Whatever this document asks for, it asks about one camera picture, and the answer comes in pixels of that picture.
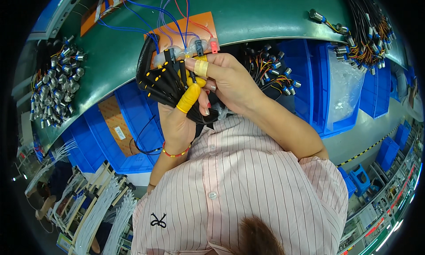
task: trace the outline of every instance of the plastic bag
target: plastic bag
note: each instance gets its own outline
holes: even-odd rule
[[[220,103],[213,104],[211,106],[211,109],[216,110],[218,112],[218,120],[226,118],[227,114],[236,114],[235,112],[228,109],[226,106],[222,108]]]
[[[351,64],[346,61],[338,61],[333,50],[329,50],[329,66],[331,93],[326,127],[334,130],[335,122],[353,115],[362,91],[365,74],[358,68],[353,69]]]

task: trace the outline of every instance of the brown hair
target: brown hair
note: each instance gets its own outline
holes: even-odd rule
[[[272,230],[257,216],[243,218],[239,226],[242,237],[237,255],[285,255]]]
[[[44,200],[50,197],[50,191],[45,182],[41,182],[41,181],[37,182],[37,192],[38,192],[38,195],[40,195]]]

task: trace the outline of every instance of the red connector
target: red connector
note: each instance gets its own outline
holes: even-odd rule
[[[211,41],[211,52],[218,53],[217,43],[215,41]]]

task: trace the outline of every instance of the cardboard box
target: cardboard box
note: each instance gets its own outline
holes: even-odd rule
[[[140,153],[140,151],[135,147],[135,140],[125,123],[115,96],[111,96],[100,102],[98,106],[100,113],[102,113],[102,116],[108,125],[110,134],[112,134],[124,155],[129,157]]]

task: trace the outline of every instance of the green workbench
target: green workbench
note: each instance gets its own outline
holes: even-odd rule
[[[161,0],[133,0],[137,3],[159,6]],[[177,0],[185,7],[185,0]],[[343,36],[334,33],[324,24],[311,21],[308,11],[316,9],[332,24],[351,26],[343,0],[190,0],[190,14],[211,11],[218,41],[221,46],[244,41],[273,38],[309,38],[342,41]],[[156,28],[158,12],[129,3],[152,28]],[[166,8],[176,19],[181,19],[175,3]],[[77,6],[80,13],[85,8]],[[171,19],[165,16],[166,22]],[[111,26],[135,27],[149,30],[135,14],[121,7],[106,19]],[[96,25],[83,38],[79,37],[81,16],[71,13],[61,28],[64,36],[75,35],[75,43],[88,54],[84,63],[85,75],[80,79],[80,89],[72,101],[76,111],[61,128],[41,129],[40,120],[34,125],[44,151],[50,149],[61,133],[87,109],[115,89],[134,79],[137,60],[144,43],[142,33],[117,31]],[[387,56],[406,67],[406,51],[400,38]]]

